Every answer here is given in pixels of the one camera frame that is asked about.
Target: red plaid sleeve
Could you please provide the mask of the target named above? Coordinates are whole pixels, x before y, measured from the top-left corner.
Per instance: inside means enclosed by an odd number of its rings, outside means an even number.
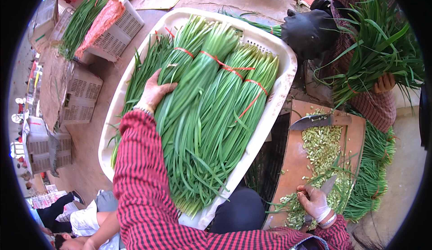
[[[115,166],[114,195],[117,218],[127,249],[289,249],[311,235],[286,227],[271,231],[213,234],[178,223],[169,197],[161,140],[152,117],[141,111],[127,113],[120,125],[122,141]],[[347,233],[342,216],[335,228],[322,230],[329,249],[343,249]],[[325,247],[324,239],[316,237]]]

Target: knife handle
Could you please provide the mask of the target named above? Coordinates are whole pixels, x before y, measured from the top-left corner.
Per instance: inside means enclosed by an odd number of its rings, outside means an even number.
[[[300,232],[306,233],[311,226],[311,222],[304,222],[301,228],[299,229]]]
[[[335,116],[331,115],[331,125],[350,125],[353,122],[353,119],[350,115],[347,116]]]

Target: gloved hand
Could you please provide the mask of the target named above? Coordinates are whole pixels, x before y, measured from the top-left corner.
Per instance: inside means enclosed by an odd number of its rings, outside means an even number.
[[[320,9],[296,13],[289,9],[281,27],[281,39],[296,53],[299,60],[321,58],[339,37],[331,15]]]
[[[162,97],[173,91],[177,87],[177,83],[158,85],[158,77],[161,69],[158,69],[146,82],[144,92],[137,106],[147,109],[150,112],[155,111]]]
[[[297,199],[317,223],[320,223],[331,212],[327,205],[326,194],[310,185],[299,185],[297,187]]]

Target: bundle of chives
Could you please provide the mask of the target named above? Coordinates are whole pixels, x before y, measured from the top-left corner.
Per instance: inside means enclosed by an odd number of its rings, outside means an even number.
[[[133,106],[138,103],[143,95],[144,86],[147,80],[158,70],[168,55],[172,52],[173,46],[170,36],[159,36],[152,45],[148,45],[147,56],[141,63],[138,52],[135,53],[135,69],[130,78],[129,85],[124,96],[124,106],[120,117],[122,118],[127,112],[131,111]],[[115,141],[115,147],[111,154],[111,167],[114,168],[117,158],[117,148],[121,141],[121,134],[116,129],[116,135],[111,138]]]
[[[174,50],[165,61],[159,74],[159,85],[175,83],[180,80],[184,70],[198,55],[205,36],[213,22],[206,23],[202,16],[191,15],[185,26],[182,26],[174,37]]]
[[[264,24],[261,24],[261,23],[258,23],[258,22],[254,22],[254,21],[251,21],[251,20],[248,20],[248,19],[242,17],[243,15],[248,15],[248,14],[254,14],[255,15],[256,13],[243,13],[243,14],[241,14],[241,15],[238,16],[238,15],[235,15],[235,14],[229,14],[229,13],[227,13],[223,9],[221,11],[218,11],[218,13],[226,15],[226,16],[234,17],[234,18],[239,19],[241,21],[245,21],[249,25],[252,25],[254,27],[262,29],[263,31],[268,32],[270,34],[273,34],[274,36],[276,36],[278,38],[281,37],[281,34],[280,34],[281,33],[280,25],[275,25],[275,26],[264,25]]]
[[[264,110],[268,91],[273,87],[279,67],[278,56],[265,53],[244,81],[235,109],[224,135],[220,161],[226,172],[232,171],[240,160]]]
[[[230,24],[215,23],[205,39],[201,52],[192,61],[188,71],[181,75],[176,89],[171,94],[169,104],[155,117],[162,137],[165,131],[208,88],[219,69],[219,62],[226,58],[238,39]]]
[[[363,117],[358,112],[352,110],[349,112]],[[353,222],[358,222],[369,211],[377,211],[379,209],[381,196],[387,191],[385,168],[391,164],[395,151],[395,136],[392,128],[387,133],[382,133],[366,120],[364,138],[359,173],[351,196],[343,211],[345,219]]]
[[[93,21],[99,15],[108,0],[83,0],[73,13],[72,18],[61,38],[59,53],[68,60],[73,59],[79,45],[89,31]]]
[[[423,82],[425,74],[421,52],[408,21],[400,17],[396,4],[389,8],[387,0],[360,0],[347,10],[356,18],[346,20],[350,24],[339,30],[352,35],[355,43],[329,64],[354,49],[348,72],[323,79],[333,80],[332,97],[337,106],[370,91],[384,73],[394,75],[396,84],[411,102],[404,86],[419,89],[418,81]]]
[[[181,180],[176,180],[176,175],[173,173],[173,181],[176,186],[171,195],[177,208],[192,217],[212,202],[219,188],[228,178],[224,164],[217,160],[215,153],[221,150],[218,145],[222,141],[224,129],[232,116],[234,103],[243,83],[243,76],[247,71],[253,69],[251,66],[255,63],[257,54],[256,46],[238,44],[224,62],[224,67],[218,72],[199,105],[192,106],[188,113],[189,116],[182,123],[182,125],[191,125],[191,127],[177,130],[193,138],[191,142],[186,143],[187,148],[179,149],[179,156],[177,158],[175,155],[174,159],[185,163],[190,162],[190,166],[185,167],[186,174],[190,173],[193,176],[187,178],[187,183],[196,191],[185,192],[186,185],[183,186]]]

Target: black hair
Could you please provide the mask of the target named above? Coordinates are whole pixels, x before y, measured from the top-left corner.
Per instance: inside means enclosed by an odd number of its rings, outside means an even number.
[[[56,236],[55,236],[55,239],[54,239],[54,245],[55,245],[55,248],[57,249],[57,250],[60,250],[60,247],[63,245],[63,243],[66,241],[66,239],[65,238],[63,238],[63,236],[61,235],[61,234],[57,234]]]

